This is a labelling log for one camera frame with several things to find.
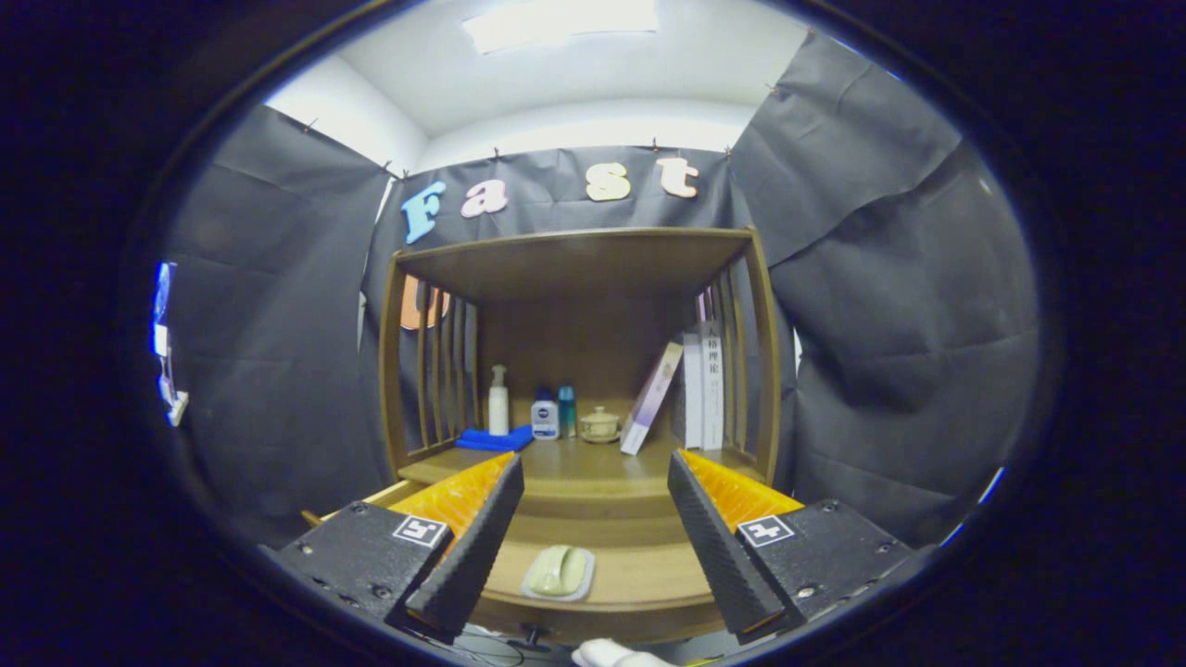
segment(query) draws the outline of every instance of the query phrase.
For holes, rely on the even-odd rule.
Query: ceiling light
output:
[[[657,32],[655,0],[531,0],[461,24],[479,53],[589,32]]]

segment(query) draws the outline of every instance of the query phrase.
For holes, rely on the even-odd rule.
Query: blue bottle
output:
[[[570,385],[560,388],[560,437],[576,437],[576,395]]]

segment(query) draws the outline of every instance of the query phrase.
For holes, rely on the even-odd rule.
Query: blue letter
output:
[[[438,196],[444,191],[445,182],[438,180],[400,207],[403,209],[403,215],[408,216],[408,243],[415,243],[416,239],[428,234],[436,225],[436,221],[432,216],[441,210],[441,201]]]

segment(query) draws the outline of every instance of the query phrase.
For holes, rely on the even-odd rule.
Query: white glove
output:
[[[589,640],[573,652],[580,667],[676,667],[653,654],[631,650],[613,640]]]

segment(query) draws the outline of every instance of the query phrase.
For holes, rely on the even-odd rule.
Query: green soap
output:
[[[585,578],[585,553],[567,545],[548,547],[528,574],[533,592],[563,597],[576,592]]]

